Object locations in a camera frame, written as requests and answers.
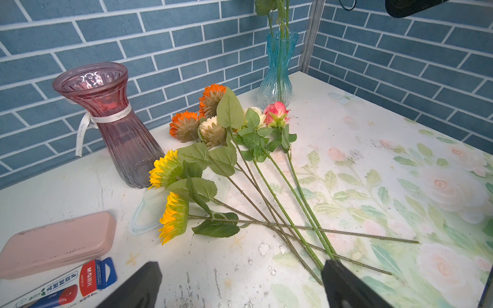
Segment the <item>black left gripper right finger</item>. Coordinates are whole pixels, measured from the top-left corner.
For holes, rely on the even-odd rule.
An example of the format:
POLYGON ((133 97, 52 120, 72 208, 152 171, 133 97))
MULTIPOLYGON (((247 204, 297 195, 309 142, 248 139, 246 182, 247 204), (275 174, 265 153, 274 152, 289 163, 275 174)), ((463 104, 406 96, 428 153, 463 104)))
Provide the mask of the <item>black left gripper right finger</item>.
POLYGON ((321 274, 330 308, 392 307, 338 261, 327 260, 321 274))

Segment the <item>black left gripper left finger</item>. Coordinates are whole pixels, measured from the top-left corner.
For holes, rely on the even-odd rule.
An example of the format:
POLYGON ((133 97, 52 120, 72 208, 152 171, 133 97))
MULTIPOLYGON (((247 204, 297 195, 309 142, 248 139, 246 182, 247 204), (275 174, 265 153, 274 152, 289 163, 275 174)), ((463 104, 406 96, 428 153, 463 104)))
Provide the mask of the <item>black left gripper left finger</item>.
POLYGON ((158 262, 147 262, 97 308, 155 307, 162 278, 158 262))

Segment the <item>orange gerbera flower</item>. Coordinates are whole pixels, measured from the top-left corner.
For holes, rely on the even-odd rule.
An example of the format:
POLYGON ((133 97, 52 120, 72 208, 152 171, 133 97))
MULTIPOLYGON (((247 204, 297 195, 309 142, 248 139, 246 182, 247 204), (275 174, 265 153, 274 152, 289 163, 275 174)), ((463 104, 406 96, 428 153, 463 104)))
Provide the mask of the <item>orange gerbera flower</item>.
POLYGON ((176 140, 185 143, 198 138, 200 115, 196 112, 181 112, 173 116, 169 134, 176 140))
POLYGON ((227 87, 218 84, 212 84, 206 87, 202 97, 199 99, 199 118, 212 118, 216 116, 219 102, 227 92, 227 87))

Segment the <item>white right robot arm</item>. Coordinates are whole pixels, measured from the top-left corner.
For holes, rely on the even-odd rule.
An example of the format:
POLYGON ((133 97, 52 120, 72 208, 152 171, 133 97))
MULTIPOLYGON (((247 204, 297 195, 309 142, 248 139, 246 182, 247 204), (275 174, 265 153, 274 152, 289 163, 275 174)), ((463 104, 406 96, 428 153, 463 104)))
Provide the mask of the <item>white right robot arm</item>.
POLYGON ((386 0, 387 13, 394 18, 404 18, 443 4, 448 0, 386 0))

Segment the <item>glue stick package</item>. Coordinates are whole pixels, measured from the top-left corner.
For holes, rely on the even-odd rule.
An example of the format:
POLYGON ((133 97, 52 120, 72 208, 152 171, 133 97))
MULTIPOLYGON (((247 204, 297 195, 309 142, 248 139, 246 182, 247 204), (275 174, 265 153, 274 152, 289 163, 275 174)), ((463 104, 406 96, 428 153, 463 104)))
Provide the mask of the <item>glue stick package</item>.
POLYGON ((94 259, 7 303, 4 307, 74 307, 118 279, 111 257, 94 259))

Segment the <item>yellow sunflower lower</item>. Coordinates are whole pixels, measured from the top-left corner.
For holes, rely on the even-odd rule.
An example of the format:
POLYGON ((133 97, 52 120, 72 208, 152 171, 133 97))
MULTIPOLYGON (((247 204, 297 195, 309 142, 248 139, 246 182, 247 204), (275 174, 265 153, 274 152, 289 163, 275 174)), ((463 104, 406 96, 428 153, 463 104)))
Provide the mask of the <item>yellow sunflower lower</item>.
MULTIPOLYGON (((192 219, 198 219, 202 221, 212 221, 218 223, 226 223, 227 225, 233 225, 239 227, 238 223, 243 224, 255 224, 269 226, 267 222, 255 221, 255 220, 242 220, 239 219, 236 213, 215 213, 214 217, 193 216, 192 219)), ((161 228, 159 229, 159 239, 162 244, 168 243, 172 239, 180 236, 186 232, 187 224, 190 218, 189 202, 181 198, 178 194, 171 192, 166 198, 166 209, 164 214, 159 220, 161 228)), ((329 231, 329 233, 344 234, 349 236, 370 237, 376 239, 382 239, 387 241, 398 241, 403 243, 419 244, 416 240, 410 239, 398 239, 393 237, 374 236, 369 234, 360 234, 354 232, 343 232, 338 230, 329 231)))

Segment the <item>yellow sunflower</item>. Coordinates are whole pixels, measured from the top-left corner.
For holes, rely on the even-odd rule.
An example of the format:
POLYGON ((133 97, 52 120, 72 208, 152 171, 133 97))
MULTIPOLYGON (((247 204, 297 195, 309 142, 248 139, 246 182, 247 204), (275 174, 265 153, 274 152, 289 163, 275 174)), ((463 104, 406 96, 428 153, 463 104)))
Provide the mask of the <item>yellow sunflower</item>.
MULTIPOLYGON (((202 146, 202 144, 170 150, 164 157, 156 160, 154 162, 154 168, 150 172, 150 189, 163 188, 169 191, 169 194, 176 193, 189 203, 197 204, 207 213, 208 217, 211 218, 214 217, 217 212, 210 209, 207 204, 209 201, 233 210, 237 215, 241 214, 250 218, 250 220, 259 221, 215 198, 217 186, 213 181, 206 180, 202 177, 203 171, 210 167, 217 175, 227 178, 232 177, 238 170, 227 168, 225 172, 220 172, 212 166, 211 159, 209 158, 209 150, 204 150, 199 146, 202 146)), ((226 223, 208 220, 203 221, 200 225, 193 228, 195 234, 218 238, 231 237, 239 231, 240 226, 234 227, 233 225, 227 225, 226 223)), ((386 270, 375 268, 341 255, 338 256, 340 260, 356 264, 360 267, 385 275, 393 275, 386 270)))
MULTIPOLYGON (((242 220, 239 219, 236 213, 215 213, 214 217, 193 216, 192 219, 198 219, 202 221, 212 221, 218 223, 226 223, 227 225, 233 225, 239 227, 238 223, 243 224, 255 224, 269 226, 267 222, 255 221, 255 220, 242 220)), ((161 228, 159 229, 159 239, 162 244, 168 243, 172 239, 180 236, 186 232, 187 224, 190 218, 189 202, 181 198, 178 194, 171 192, 166 198, 166 209, 164 214, 159 220, 161 228)), ((410 239, 398 239, 393 237, 374 236, 369 234, 360 234, 354 232, 343 232, 338 230, 329 231, 329 233, 344 234, 349 236, 370 237, 376 239, 382 239, 387 241, 398 241, 403 243, 419 244, 416 240, 410 239)))

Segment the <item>floral table mat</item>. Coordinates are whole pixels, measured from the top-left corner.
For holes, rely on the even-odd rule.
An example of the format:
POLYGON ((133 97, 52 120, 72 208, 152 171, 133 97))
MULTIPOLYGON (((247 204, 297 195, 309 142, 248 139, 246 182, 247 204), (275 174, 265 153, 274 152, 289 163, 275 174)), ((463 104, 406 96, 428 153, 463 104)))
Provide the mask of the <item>floral table mat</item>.
POLYGON ((394 307, 477 307, 492 269, 492 155, 346 92, 287 108, 293 166, 349 268, 394 307))

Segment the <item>yellow sunflower upper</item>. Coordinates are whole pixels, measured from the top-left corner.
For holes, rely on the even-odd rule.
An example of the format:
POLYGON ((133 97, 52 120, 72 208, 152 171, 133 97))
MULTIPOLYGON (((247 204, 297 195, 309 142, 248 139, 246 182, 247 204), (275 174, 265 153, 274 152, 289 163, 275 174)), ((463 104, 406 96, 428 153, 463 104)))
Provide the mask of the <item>yellow sunflower upper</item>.
MULTIPOLYGON (((169 194, 176 193, 189 203, 197 204, 207 213, 208 217, 211 218, 214 217, 217 212, 210 209, 207 204, 209 201, 233 210, 237 215, 241 214, 250 218, 250 220, 259 221, 215 198, 217 186, 213 181, 206 180, 202 177, 203 171, 210 167, 217 175, 227 178, 232 177, 238 170, 227 168, 225 172, 220 172, 212 166, 211 159, 209 158, 209 150, 204 150, 199 146, 202 146, 202 144, 170 150, 164 157, 156 160, 154 162, 154 168, 150 172, 150 189, 163 188, 169 191, 169 194)), ((203 221, 200 225, 193 228, 195 234, 218 238, 231 237, 239 231, 240 226, 234 227, 233 225, 227 225, 226 223, 208 220, 203 221)), ((393 275, 386 270, 375 268, 341 255, 338 256, 340 260, 356 264, 360 267, 385 275, 393 275)))

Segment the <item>beige gerbera flower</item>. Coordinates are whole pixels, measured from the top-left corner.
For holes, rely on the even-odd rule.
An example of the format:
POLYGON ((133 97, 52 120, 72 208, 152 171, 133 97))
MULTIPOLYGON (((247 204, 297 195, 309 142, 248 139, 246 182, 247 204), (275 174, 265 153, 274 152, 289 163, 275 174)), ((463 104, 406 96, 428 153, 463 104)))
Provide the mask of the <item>beige gerbera flower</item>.
POLYGON ((302 228, 293 222, 259 167, 259 164, 265 159, 273 160, 271 153, 274 150, 289 144, 291 137, 288 137, 288 127, 282 127, 280 122, 275 121, 268 124, 263 117, 259 116, 247 120, 238 130, 233 130, 231 127, 221 127, 217 118, 213 117, 199 124, 198 136, 203 143, 212 148, 209 151, 209 158, 213 167, 222 173, 227 168, 233 168, 244 174, 262 199, 267 213, 264 213, 260 206, 247 196, 245 191, 231 177, 227 178, 249 204, 257 210, 267 226, 276 232, 288 248, 294 252, 303 267, 311 273, 318 283, 321 283, 319 275, 308 266, 308 263, 296 250, 295 244, 300 245, 320 270, 323 268, 323 264, 313 250, 315 246, 306 241, 300 231, 302 228))

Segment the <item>pink rose small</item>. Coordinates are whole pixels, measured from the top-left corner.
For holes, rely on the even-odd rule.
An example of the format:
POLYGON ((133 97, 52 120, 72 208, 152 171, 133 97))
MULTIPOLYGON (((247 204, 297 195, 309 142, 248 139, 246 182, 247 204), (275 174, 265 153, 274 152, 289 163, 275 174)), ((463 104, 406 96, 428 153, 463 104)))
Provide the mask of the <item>pink rose small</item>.
POLYGON ((286 180, 286 183, 293 189, 293 191, 295 191, 295 196, 298 200, 299 205, 301 206, 303 213, 308 218, 309 224, 319 238, 329 258, 334 261, 340 261, 338 254, 336 253, 326 233, 322 231, 319 220, 317 219, 315 213, 306 200, 306 196, 303 192, 303 189, 299 182, 299 178, 293 166, 292 143, 296 140, 296 137, 294 134, 290 133, 290 127, 288 124, 289 112, 290 111, 286 108, 285 104, 280 101, 270 104, 263 112, 263 114, 265 115, 264 123, 267 125, 268 128, 273 129, 273 142, 280 142, 280 147, 282 148, 282 151, 284 151, 284 153, 286 154, 288 165, 290 167, 290 171, 293 176, 296 188, 294 188, 288 180, 286 180))

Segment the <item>purple glass vase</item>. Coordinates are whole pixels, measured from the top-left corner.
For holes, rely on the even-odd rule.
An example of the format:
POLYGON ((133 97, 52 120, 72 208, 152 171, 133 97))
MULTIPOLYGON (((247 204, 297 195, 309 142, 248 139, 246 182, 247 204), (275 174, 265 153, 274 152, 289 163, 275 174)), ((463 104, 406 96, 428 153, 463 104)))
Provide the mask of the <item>purple glass vase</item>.
POLYGON ((154 162, 163 149, 137 117, 127 98, 128 69, 115 62, 85 65, 58 76, 53 88, 86 112, 79 124, 76 155, 86 132, 99 129, 120 177, 135 188, 150 187, 154 162))

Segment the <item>blue glass vase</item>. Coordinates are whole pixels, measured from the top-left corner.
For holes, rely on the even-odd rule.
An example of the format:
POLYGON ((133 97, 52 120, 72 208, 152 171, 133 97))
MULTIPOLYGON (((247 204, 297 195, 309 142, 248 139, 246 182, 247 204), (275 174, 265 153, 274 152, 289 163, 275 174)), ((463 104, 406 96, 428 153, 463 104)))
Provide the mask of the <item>blue glass vase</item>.
POLYGON ((291 103, 293 87, 288 76, 288 65, 293 56, 299 34, 297 32, 274 32, 267 37, 267 53, 269 68, 266 77, 261 82, 257 94, 260 109, 266 109, 268 105, 276 102, 283 103, 286 107, 291 103))

